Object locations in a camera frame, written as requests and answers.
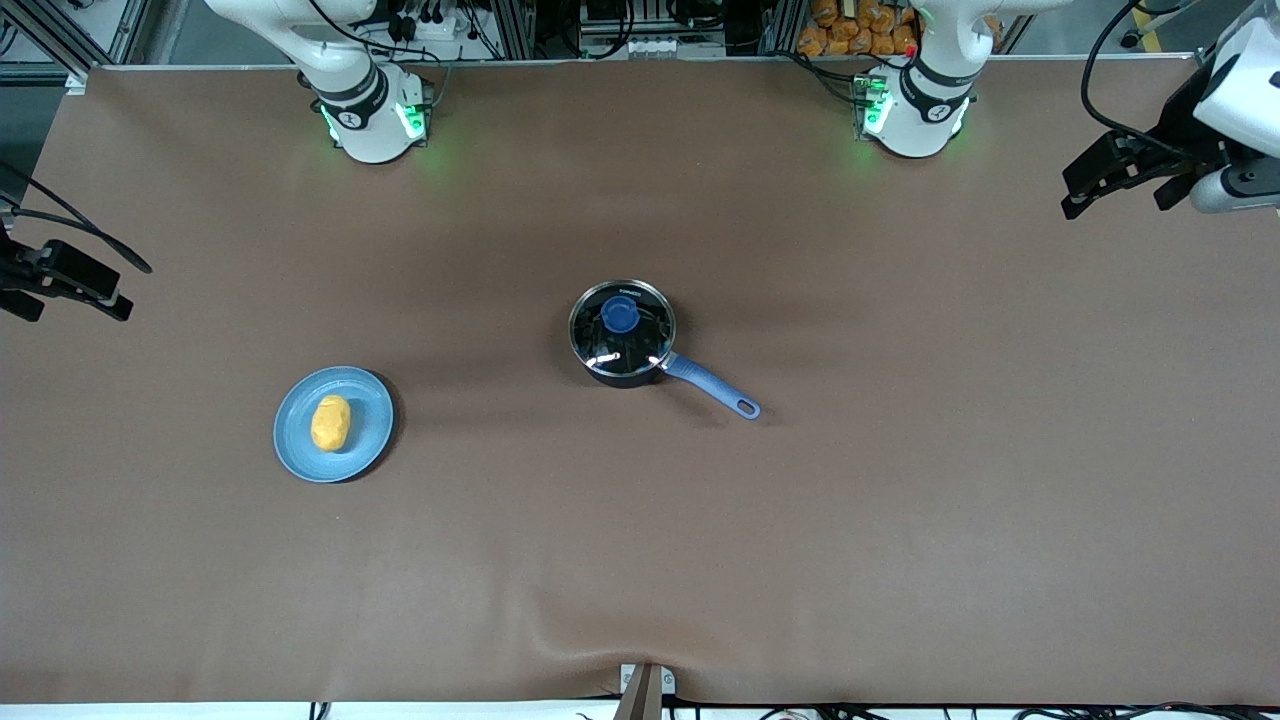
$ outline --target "storage bin of potatoes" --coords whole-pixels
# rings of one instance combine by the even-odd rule
[[[812,22],[800,31],[796,53],[806,58],[818,55],[906,55],[919,45],[923,19],[914,8],[895,8],[879,0],[858,0],[858,15],[847,17],[838,0],[812,0]],[[987,17],[987,24],[1000,45],[1000,23]]]

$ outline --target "blue plate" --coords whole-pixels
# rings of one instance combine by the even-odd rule
[[[351,432],[334,452],[324,452],[311,442],[311,416],[326,395],[340,395],[351,405]],[[392,395],[378,377],[348,365],[325,368],[302,378],[284,396],[275,414],[275,455],[303,480],[342,482],[378,460],[394,424]]]

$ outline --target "yellow potato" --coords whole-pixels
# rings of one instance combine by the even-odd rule
[[[340,395],[326,395],[311,415],[311,442],[325,452],[339,450],[351,432],[351,405]]]

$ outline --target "saucepan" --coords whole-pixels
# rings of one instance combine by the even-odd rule
[[[639,387],[667,374],[748,420],[760,416],[760,406],[742,391],[672,350],[676,313],[649,283],[609,281],[586,291],[570,313],[568,337],[586,372],[609,387]]]

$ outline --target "brown tabletop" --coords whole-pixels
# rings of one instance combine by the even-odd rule
[[[1149,123],[1189,68],[1097,101]],[[292,72],[93,73],[37,174],[156,272],[124,324],[0,319],[0,701],[582,696],[652,659],[722,702],[1280,702],[1280,223],[1149,188],[1064,220],[1079,72],[992,64],[908,161],[790,64],[460,69],[384,167]],[[613,277],[762,419],[588,378],[566,316]],[[401,434],[314,486],[271,421],[334,364]]]

